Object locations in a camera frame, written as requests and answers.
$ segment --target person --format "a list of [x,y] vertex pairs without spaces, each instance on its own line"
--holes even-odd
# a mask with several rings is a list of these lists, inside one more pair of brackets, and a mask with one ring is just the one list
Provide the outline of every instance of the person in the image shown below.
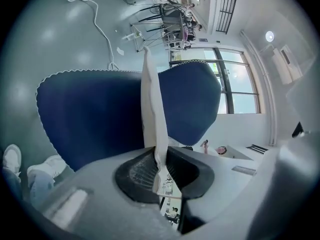
[[200,31],[202,28],[203,28],[203,26],[201,25],[201,24],[199,24],[199,23],[197,23],[194,19],[192,19],[191,21],[190,21],[190,25],[191,25],[191,27],[192,28],[198,28],[198,31]]
[[[9,145],[2,159],[2,174],[12,194],[18,201],[23,200],[21,190],[20,167],[22,154],[18,146]],[[37,209],[54,188],[55,178],[67,167],[60,155],[53,155],[43,163],[30,166],[26,170],[30,203]]]
[[218,148],[215,149],[215,151],[220,155],[224,155],[225,153],[227,153],[227,148],[225,146],[220,146]]
[[208,140],[206,139],[200,147],[203,150],[203,153],[213,156],[222,156],[227,152],[227,148],[225,146],[220,146],[214,150],[209,150]]
[[184,44],[184,47],[183,47],[184,50],[187,50],[187,49],[190,49],[190,48],[191,48],[191,43],[189,45]]
[[195,7],[196,5],[194,3],[187,3],[187,4],[184,4],[183,6],[185,6],[189,9],[189,8]]
[[189,33],[186,38],[187,42],[196,40],[196,36],[193,33]]
[[177,214],[178,214],[178,208],[172,207],[172,211],[166,212],[165,217],[174,219],[177,217]]

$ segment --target person's leg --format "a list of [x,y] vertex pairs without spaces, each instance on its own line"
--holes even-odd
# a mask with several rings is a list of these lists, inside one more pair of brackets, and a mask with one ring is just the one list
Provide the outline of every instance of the person's leg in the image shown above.
[[7,168],[2,168],[2,175],[13,196],[17,200],[22,200],[21,185],[19,178]]
[[60,155],[50,156],[41,164],[32,165],[27,169],[30,203],[36,209],[50,194],[54,187],[54,178],[67,167]]
[[9,189],[17,200],[22,200],[22,192],[19,178],[21,166],[21,151],[14,145],[9,145],[3,154],[2,175]]

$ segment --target black plastic part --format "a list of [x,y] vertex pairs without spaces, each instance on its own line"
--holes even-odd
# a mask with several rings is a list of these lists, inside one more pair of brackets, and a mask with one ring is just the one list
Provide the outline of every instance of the black plastic part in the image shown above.
[[299,134],[303,132],[304,132],[304,129],[302,128],[301,122],[299,122],[296,128],[294,129],[294,132],[292,133],[292,138],[297,137]]
[[182,201],[180,218],[181,219],[180,219],[180,223],[179,223],[177,230],[181,234],[189,233],[189,232],[191,232],[191,231],[193,231],[193,230],[197,229],[198,227],[205,224],[205,222],[203,220],[199,219],[198,217],[193,216],[190,213],[190,209],[189,209],[188,205],[186,204],[186,200]]
[[[155,148],[123,163],[115,172],[115,182],[132,200],[146,204],[159,204],[153,190],[158,167],[154,157]],[[168,148],[166,166],[182,193],[184,200],[203,196],[212,185],[215,175],[206,164]]]
[[155,148],[123,163],[115,172],[115,182],[133,201],[159,204],[158,195],[152,192],[158,167],[154,158]]
[[167,151],[166,167],[185,200],[202,197],[215,179],[208,165],[172,147]]
[[166,199],[165,197],[162,197],[162,200],[161,200],[161,203],[160,203],[160,210],[161,210],[162,206],[164,205],[165,199]]
[[183,146],[182,147],[183,149],[186,149],[186,150],[192,150],[194,151],[194,148],[192,146]]

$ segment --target white tag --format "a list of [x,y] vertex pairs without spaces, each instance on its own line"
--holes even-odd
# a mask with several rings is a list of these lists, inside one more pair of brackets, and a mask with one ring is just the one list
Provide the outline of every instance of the white tag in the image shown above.
[[121,50],[119,47],[116,48],[116,51],[122,56],[125,55],[125,52]]

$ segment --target white cable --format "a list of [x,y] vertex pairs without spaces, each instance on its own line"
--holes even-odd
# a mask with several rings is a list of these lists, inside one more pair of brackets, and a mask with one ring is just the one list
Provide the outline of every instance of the white cable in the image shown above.
[[93,23],[94,25],[96,26],[96,28],[100,31],[100,33],[105,37],[105,39],[108,41],[108,45],[110,47],[110,52],[111,52],[111,62],[109,63],[108,65],[108,70],[110,70],[112,67],[112,69],[114,69],[114,67],[116,67],[117,69],[119,69],[118,65],[115,63],[115,58],[114,58],[114,53],[112,51],[112,47],[111,47],[111,43],[110,43],[110,40],[109,38],[106,36],[106,34],[103,32],[103,30],[97,25],[96,23],[96,20],[97,20],[97,15],[98,15],[98,8],[99,8],[99,5],[93,1],[93,0],[81,0],[83,2],[87,2],[87,1],[90,1],[91,3],[94,3],[96,5],[96,11],[95,11],[95,15],[94,15],[94,20],[93,20]]

